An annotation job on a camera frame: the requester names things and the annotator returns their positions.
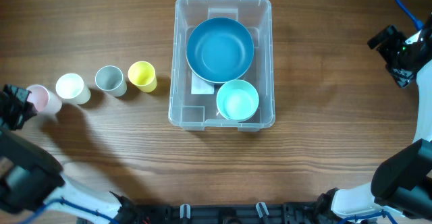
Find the cup rim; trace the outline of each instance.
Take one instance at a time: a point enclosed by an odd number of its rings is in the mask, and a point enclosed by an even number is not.
[[[247,83],[247,84],[249,84],[249,86],[251,86],[251,87],[253,87],[254,89],[255,89],[255,92],[258,94],[258,102],[257,102],[257,104],[256,104],[256,109],[254,110],[254,112],[250,115],[250,116],[248,116],[247,118],[245,118],[245,119],[233,119],[233,118],[231,118],[231,117],[228,117],[227,115],[225,115],[225,113],[223,113],[223,111],[220,109],[220,107],[219,107],[219,101],[217,100],[218,98],[219,98],[219,92],[221,91],[221,89],[223,89],[223,87],[226,85],[226,84],[229,84],[230,82],[234,82],[234,81],[241,81],[242,83]],[[220,88],[219,88],[219,90],[217,91],[217,94],[216,94],[216,107],[217,107],[217,110],[218,110],[218,112],[224,117],[224,118],[226,118],[226,119],[228,119],[228,120],[235,120],[235,121],[239,121],[239,122],[241,122],[241,121],[246,121],[246,120],[248,120],[248,119],[250,119],[256,112],[257,112],[257,110],[258,110],[258,106],[259,106],[259,93],[258,93],[258,90],[250,83],[250,82],[247,82],[246,80],[239,80],[239,79],[235,79],[235,80],[230,80],[229,82],[226,82],[224,85],[222,85]]]
[[[153,71],[154,71],[154,73],[155,73],[155,76],[153,76],[153,79],[151,80],[151,82],[149,82],[149,83],[147,83],[147,84],[143,84],[143,85],[141,85],[141,84],[135,84],[133,81],[131,81],[131,79],[130,79],[130,69],[132,69],[132,66],[134,66],[134,65],[137,64],[137,63],[146,63],[146,64],[148,64],[148,65],[151,66],[151,68],[153,69]],[[148,85],[150,85],[150,84],[155,80],[155,78],[156,78],[156,70],[155,70],[155,67],[154,67],[151,63],[149,63],[149,62],[147,62],[147,61],[137,61],[137,62],[133,63],[133,64],[129,67],[129,70],[128,70],[128,78],[129,78],[129,81],[130,81],[133,85],[135,85],[135,86],[148,86]]]
[[[66,76],[77,76],[77,77],[80,79],[80,87],[81,87],[81,89],[80,89],[79,93],[77,93],[75,96],[71,96],[71,97],[63,97],[63,96],[61,96],[60,93],[59,93],[59,82],[60,82],[60,80],[64,80],[64,78],[65,78]],[[78,74],[76,74],[76,73],[67,73],[67,74],[62,75],[62,76],[57,80],[57,83],[55,84],[55,91],[56,91],[56,93],[57,93],[61,98],[63,98],[63,99],[74,99],[74,98],[76,98],[77,96],[79,96],[83,90],[84,90],[84,80],[82,79],[82,77],[81,77],[80,75],[78,75]]]
[[[101,69],[99,69],[97,72],[96,72],[96,75],[94,76],[94,82],[96,83],[96,86],[99,88],[99,89],[101,89],[102,91],[105,91],[105,92],[111,92],[112,90],[115,90],[115,89],[117,89],[117,88],[119,88],[121,85],[122,85],[122,83],[120,82],[120,84],[118,84],[118,86],[116,86],[115,88],[112,88],[112,89],[103,89],[103,88],[101,88],[98,84],[97,84],[97,80],[96,80],[96,78],[97,78],[97,74],[102,70],[102,69],[104,69],[104,68],[106,68],[106,67],[114,67],[115,69],[118,69],[118,71],[120,72],[120,74],[121,74],[121,82],[123,82],[124,81],[124,76],[123,76],[123,72],[122,72],[122,70],[120,69],[120,68],[118,68],[117,66],[114,66],[114,65],[106,65],[106,66],[104,66],[104,67],[102,67]]]
[[[33,84],[33,85],[29,85],[29,86],[26,88],[26,90],[30,90],[31,88],[35,88],[35,87],[41,87],[41,88],[43,88],[43,89],[45,90],[45,92],[47,93],[47,95],[48,95],[47,103],[45,103],[45,105],[43,106],[43,109],[42,109],[42,110],[38,110],[36,107],[34,107],[38,112],[42,112],[42,111],[44,111],[44,110],[47,108],[47,106],[48,106],[48,102],[51,100],[51,96],[49,95],[49,91],[48,91],[48,89],[47,89],[46,87],[40,85],[40,84]]]

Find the blue bowl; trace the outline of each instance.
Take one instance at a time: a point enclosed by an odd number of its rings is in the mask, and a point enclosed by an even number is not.
[[[222,84],[246,73],[254,57],[254,42],[241,23],[229,18],[212,18],[194,29],[186,56],[197,76]]]

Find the light blue cup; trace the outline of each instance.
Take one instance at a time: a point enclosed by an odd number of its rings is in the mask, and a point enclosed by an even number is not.
[[[243,80],[232,80],[219,89],[216,105],[220,114],[236,121],[250,119],[258,109],[258,92],[251,83]]]

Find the wood grain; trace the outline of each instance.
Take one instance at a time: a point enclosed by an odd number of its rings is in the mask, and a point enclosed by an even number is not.
[[[31,119],[17,134],[68,175],[139,203],[310,201],[370,181],[412,142],[418,92],[398,88],[366,42],[388,24],[412,34],[411,21],[393,0],[270,1],[276,122],[249,134],[168,122],[176,0],[0,0],[0,84],[54,90],[75,72],[95,88],[100,67],[126,73],[140,60],[155,66],[159,84],[151,94],[129,84],[120,99],[92,90],[89,103]],[[422,20],[432,4],[404,2]],[[3,213],[0,223],[27,214]],[[74,221],[47,213],[37,223]]]

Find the clear plastic bin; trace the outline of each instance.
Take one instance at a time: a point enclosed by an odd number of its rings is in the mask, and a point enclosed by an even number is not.
[[[239,131],[255,132],[275,122],[273,79],[273,35],[269,0],[177,0],[169,121],[184,130],[206,127],[237,127]],[[259,107],[247,121],[237,122],[222,117],[216,107],[220,85],[213,94],[192,94],[192,70],[186,60],[186,45],[192,31],[210,18],[232,18],[249,30],[254,41],[254,59],[241,77],[250,82],[259,94]]]

